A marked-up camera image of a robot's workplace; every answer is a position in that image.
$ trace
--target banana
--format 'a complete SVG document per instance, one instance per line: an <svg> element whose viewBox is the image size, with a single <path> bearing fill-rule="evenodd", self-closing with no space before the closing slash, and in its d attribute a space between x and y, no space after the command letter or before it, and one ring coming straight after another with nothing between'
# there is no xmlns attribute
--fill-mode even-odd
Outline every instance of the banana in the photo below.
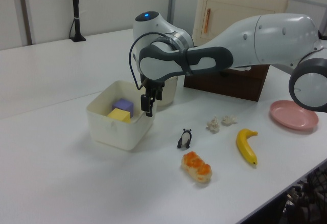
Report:
<svg viewBox="0 0 327 224"><path fill-rule="evenodd" d="M236 144L242 156L245 158L246 161L254 165L257 165L258 161L256 159L255 153L249 146L247 139L251 136L256 135L258 135L258 132L244 128L238 132L236 137Z"/></svg>

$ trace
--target white plastic container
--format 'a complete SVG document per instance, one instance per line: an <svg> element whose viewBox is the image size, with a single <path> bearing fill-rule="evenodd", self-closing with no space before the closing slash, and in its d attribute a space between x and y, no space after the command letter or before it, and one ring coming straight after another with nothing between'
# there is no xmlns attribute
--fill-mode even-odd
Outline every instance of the white plastic container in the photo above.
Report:
<svg viewBox="0 0 327 224"><path fill-rule="evenodd" d="M155 102L152 117L147 117L141 110L141 95L144 93L145 89L138 91L135 83L116 81L99 94L86 108L92 139L124 150L133 149L149 130L157 109ZM112 105L120 98L134 103L131 123L107 117Z"/></svg>

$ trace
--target yellow block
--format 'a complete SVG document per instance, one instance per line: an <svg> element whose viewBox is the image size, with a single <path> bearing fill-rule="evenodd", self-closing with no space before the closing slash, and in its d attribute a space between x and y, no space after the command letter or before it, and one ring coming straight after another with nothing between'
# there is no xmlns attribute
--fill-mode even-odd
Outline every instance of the yellow block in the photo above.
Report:
<svg viewBox="0 0 327 224"><path fill-rule="evenodd" d="M117 119L117 120L123 121L125 123L130 123L131 122L130 112L125 111L125 110L120 110L118 108L115 108L114 110L112 110L112 112L109 113L107 117Z"/></svg>

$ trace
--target cabinet door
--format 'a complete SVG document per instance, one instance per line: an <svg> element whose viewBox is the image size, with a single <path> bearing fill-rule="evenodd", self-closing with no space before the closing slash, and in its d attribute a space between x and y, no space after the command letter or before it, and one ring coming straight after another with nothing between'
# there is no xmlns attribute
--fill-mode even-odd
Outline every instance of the cabinet door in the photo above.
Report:
<svg viewBox="0 0 327 224"><path fill-rule="evenodd" d="M201 38L211 40L237 21L270 13L275 12L260 8L206 1Z"/></svg>

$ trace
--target pink plate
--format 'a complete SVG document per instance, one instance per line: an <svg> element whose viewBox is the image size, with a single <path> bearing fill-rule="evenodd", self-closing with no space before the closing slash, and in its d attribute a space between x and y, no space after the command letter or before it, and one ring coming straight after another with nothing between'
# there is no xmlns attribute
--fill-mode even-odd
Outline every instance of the pink plate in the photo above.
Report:
<svg viewBox="0 0 327 224"><path fill-rule="evenodd" d="M298 130L313 128L319 121L315 112L306 110L290 100L278 100L272 103L270 114L280 124Z"/></svg>

